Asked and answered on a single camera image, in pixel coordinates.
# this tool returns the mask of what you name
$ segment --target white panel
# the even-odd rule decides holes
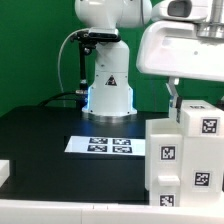
[[[9,177],[9,161],[0,160],[0,187]]]
[[[224,81],[224,43],[197,37],[197,25],[159,21],[143,34],[137,68],[152,75]]]

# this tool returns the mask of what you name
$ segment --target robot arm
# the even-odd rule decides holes
[[[76,0],[76,14],[89,27],[87,38],[96,40],[97,51],[84,117],[114,123],[137,113],[128,85],[129,48],[120,41],[117,28],[144,25],[151,9],[149,0]]]
[[[148,22],[152,5],[149,0],[76,0],[78,18],[88,27],[139,27]]]

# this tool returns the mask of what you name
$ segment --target white box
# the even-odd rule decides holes
[[[222,193],[224,138],[183,139],[180,206],[209,206]]]
[[[203,100],[184,100],[180,126],[189,137],[224,136],[224,111]]]
[[[150,205],[179,204],[180,183],[170,180],[180,176],[181,145],[180,129],[171,119],[146,122],[145,187],[150,191]]]

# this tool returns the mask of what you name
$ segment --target black table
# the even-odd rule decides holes
[[[166,113],[139,112],[137,120],[102,124],[73,108],[18,107],[0,118],[0,159],[10,160],[1,199],[146,203],[144,157],[65,153],[72,135],[145,138],[145,120]]]

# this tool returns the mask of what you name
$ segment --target green wall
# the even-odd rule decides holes
[[[36,105],[60,92],[57,79],[60,46],[71,32],[83,27],[74,13],[74,0],[0,1],[0,115],[16,106]],[[129,83],[134,89],[136,109],[167,111],[167,78],[140,74],[135,66],[143,29],[120,31],[131,51]],[[91,83],[94,54],[87,61]],[[65,46],[61,72],[66,91],[78,88],[77,43]],[[205,99],[210,103],[216,103],[224,95],[222,83],[207,81],[181,80],[178,90],[186,99]]]

